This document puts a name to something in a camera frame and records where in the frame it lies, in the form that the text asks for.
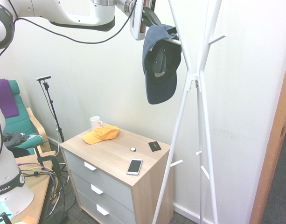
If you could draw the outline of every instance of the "white drawer handle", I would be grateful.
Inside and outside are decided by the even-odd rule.
[[[103,208],[101,208],[98,204],[96,204],[96,208],[97,208],[97,211],[99,211],[101,214],[103,214],[104,216],[108,215],[109,213],[104,210]]]
[[[95,187],[95,186],[92,185],[92,184],[91,184],[91,189],[92,189],[95,193],[97,193],[97,194],[99,194],[99,195],[103,193],[102,190],[98,189],[97,187]]]
[[[92,165],[90,165],[89,163],[87,163],[87,162],[84,162],[85,163],[85,167],[87,167],[88,169],[90,169],[90,170],[96,170],[96,167],[94,167],[94,166],[92,166]]]

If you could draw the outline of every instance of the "navy baseball cap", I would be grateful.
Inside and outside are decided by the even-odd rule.
[[[143,47],[143,70],[146,93],[150,104],[160,104],[170,99],[176,90],[176,70],[181,61],[181,46],[165,41],[177,39],[176,28],[152,25],[146,33]]]

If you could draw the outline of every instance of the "white mug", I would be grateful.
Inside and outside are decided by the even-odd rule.
[[[91,129],[94,130],[97,127],[102,127],[103,123],[99,116],[94,116],[90,118]]]

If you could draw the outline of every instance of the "white wall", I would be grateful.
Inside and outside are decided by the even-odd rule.
[[[76,9],[76,1],[68,9]],[[196,62],[202,5],[177,1],[180,20]],[[163,23],[173,19],[166,0],[155,12]],[[99,41],[126,20],[117,10],[116,26],[108,33],[59,28],[33,18],[53,31],[82,41]],[[286,69],[286,0],[224,0],[216,34],[229,36],[210,51],[206,67],[216,199],[220,224],[249,223],[266,146]],[[14,41],[0,58],[0,78],[19,81],[26,104],[56,139],[55,122],[36,77],[51,75],[50,94],[66,139],[90,127],[98,115],[109,124],[170,144],[183,91],[186,67],[178,68],[175,95],[149,105],[142,72],[143,41],[128,27],[107,43],[85,45],[48,33],[26,21],[16,23]],[[188,95],[176,144],[174,203],[193,218],[199,214],[199,159],[196,92]],[[205,217],[212,219],[209,185]]]

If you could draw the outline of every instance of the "yellow cap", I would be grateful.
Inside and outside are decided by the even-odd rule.
[[[105,125],[97,127],[93,131],[83,136],[83,139],[88,144],[95,144],[103,140],[114,139],[117,137],[120,129],[116,126]]]

